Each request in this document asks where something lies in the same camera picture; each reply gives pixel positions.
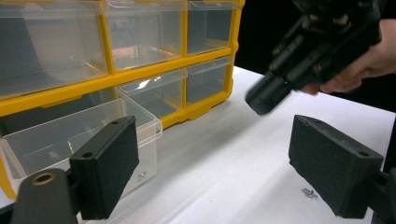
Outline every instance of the plastic drawer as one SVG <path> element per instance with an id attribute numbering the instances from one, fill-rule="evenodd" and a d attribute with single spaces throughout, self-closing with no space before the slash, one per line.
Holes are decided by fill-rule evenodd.
<path id="1" fill-rule="evenodd" d="M 181 57 L 182 1 L 106 1 L 117 71 Z"/>
<path id="2" fill-rule="evenodd" d="M 0 152 L 8 180 L 15 192 L 22 180 L 46 168 L 69 168 L 68 158 L 114 119 L 136 117 L 139 164 L 123 195 L 154 176 L 156 139 L 163 133 L 161 121 L 131 99 L 117 99 L 55 119 L 0 140 Z"/>
<path id="3" fill-rule="evenodd" d="M 189 1 L 189 55 L 222 49 L 229 46 L 233 9 L 232 1 Z"/>
<path id="4" fill-rule="evenodd" d="M 62 104 L 35 107 L 19 113 L 0 117 L 0 137 L 49 122 L 53 119 L 74 114 L 78 111 L 101 105 L 114 100 L 112 89 L 104 89 L 84 94 L 78 99 L 63 102 Z"/>
<path id="5" fill-rule="evenodd" d="M 188 67 L 187 105 L 195 104 L 223 90 L 230 56 Z"/>
<path id="6" fill-rule="evenodd" d="M 119 89 L 160 119 L 181 109 L 183 79 L 186 77 L 184 71 L 177 69 L 126 83 L 120 85 Z"/>
<path id="7" fill-rule="evenodd" d="M 0 99 L 107 74 L 98 1 L 0 5 Z"/>

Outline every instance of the white table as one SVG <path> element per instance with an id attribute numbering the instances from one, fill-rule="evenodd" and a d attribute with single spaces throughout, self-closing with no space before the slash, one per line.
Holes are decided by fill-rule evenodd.
<path id="1" fill-rule="evenodd" d="M 157 140 L 158 173 L 123 199 L 113 223 L 371 223 L 335 217 L 289 165 L 295 114 L 321 119 L 386 155 L 395 114 L 326 94 L 293 92 L 259 117 L 245 103 L 261 76 L 235 67 L 233 94 L 198 119 L 163 131 Z M 9 203 L 2 195 L 2 204 Z"/>

